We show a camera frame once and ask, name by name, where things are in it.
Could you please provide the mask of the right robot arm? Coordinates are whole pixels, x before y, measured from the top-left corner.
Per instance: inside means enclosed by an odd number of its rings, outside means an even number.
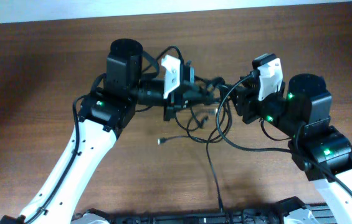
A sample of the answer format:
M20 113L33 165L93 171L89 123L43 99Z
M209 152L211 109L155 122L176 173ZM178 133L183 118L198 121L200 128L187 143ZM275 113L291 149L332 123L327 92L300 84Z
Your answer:
M253 74L227 85L224 98L245 124L266 121L290 140L285 150L323 197L337 223L352 223L352 144L330 125L332 96L317 75L295 75L279 90L260 96Z

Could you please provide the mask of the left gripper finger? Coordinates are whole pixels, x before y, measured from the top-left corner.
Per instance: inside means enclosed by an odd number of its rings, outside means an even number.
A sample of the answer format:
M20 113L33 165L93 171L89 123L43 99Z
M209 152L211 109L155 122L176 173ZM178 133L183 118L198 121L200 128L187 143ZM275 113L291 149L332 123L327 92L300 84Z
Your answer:
M190 80L183 80L181 83L181 92L206 93L207 90L198 83L191 82Z
M182 103L186 107L193 107L196 105L211 105L215 102L212 95L205 95L200 93L185 93L182 97Z

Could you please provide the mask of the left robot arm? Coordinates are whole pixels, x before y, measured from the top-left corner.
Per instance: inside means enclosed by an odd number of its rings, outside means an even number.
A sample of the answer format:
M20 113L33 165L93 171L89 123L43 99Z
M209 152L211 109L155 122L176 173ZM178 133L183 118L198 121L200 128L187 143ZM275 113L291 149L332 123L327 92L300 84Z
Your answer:
M74 100L74 130L44 185L19 216L1 223L70 223L89 180L136 113L137 105L161 106L164 120L194 105L210 105L213 93L196 84L194 69L177 57L153 58L133 39L112 42L106 71Z

